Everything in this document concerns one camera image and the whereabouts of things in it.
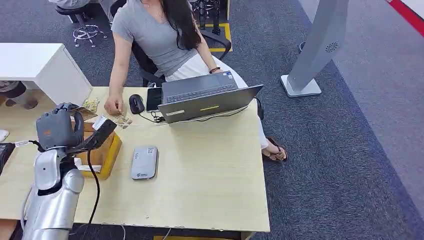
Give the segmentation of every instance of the woman's right arm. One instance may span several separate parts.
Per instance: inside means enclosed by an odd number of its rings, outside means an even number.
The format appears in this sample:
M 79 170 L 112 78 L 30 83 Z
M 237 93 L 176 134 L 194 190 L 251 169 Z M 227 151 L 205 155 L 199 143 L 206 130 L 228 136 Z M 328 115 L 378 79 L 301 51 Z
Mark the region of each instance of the woman's right arm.
M 122 92 L 127 80 L 128 68 L 130 66 L 130 55 L 132 43 L 123 39 L 117 33 L 113 33 L 115 41 L 115 60 L 109 82 L 109 97 L 104 104 L 107 113 L 114 115 L 123 111 Z

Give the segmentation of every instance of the yellow floor tape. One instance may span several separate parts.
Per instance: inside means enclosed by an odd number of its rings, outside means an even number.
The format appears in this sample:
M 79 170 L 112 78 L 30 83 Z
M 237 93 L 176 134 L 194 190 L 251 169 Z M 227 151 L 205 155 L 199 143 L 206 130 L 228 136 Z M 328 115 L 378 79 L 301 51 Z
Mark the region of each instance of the yellow floor tape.
M 206 24 L 205 27 L 213 27 L 213 24 Z M 229 23 L 220 23 L 219 26 L 221 28 L 225 29 L 225 38 L 228 39 L 231 42 L 231 33 L 230 33 L 230 24 Z M 220 47 L 220 48 L 209 48 L 209 50 L 211 52 L 225 52 L 225 48 L 224 47 Z

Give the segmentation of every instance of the laptop lid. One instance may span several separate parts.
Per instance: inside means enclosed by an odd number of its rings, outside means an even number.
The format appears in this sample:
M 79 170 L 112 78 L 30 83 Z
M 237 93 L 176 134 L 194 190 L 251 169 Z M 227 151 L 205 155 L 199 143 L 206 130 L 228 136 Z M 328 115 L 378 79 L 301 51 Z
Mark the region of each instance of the laptop lid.
M 247 106 L 264 85 L 240 88 L 223 93 L 159 105 L 167 123 L 191 120 Z

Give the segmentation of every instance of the smartphone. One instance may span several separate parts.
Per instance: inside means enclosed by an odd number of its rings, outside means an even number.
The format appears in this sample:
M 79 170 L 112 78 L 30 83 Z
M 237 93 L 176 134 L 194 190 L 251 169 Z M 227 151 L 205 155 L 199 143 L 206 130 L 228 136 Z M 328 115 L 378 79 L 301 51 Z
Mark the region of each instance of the smartphone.
M 147 90 L 146 111 L 148 113 L 158 112 L 158 106 L 162 104 L 162 88 L 152 87 Z

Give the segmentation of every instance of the speaker grille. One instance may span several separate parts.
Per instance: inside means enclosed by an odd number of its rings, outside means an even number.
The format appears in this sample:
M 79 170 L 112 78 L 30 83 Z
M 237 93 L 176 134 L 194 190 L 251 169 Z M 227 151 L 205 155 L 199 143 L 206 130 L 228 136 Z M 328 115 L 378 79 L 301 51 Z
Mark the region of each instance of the speaker grille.
M 328 44 L 326 47 L 325 47 L 325 51 L 327 52 L 327 53 L 332 53 L 332 52 L 334 52 L 336 49 L 338 49 L 339 48 L 339 43 L 337 43 L 337 42 L 332 42 L 332 43 L 330 43 L 330 44 Z

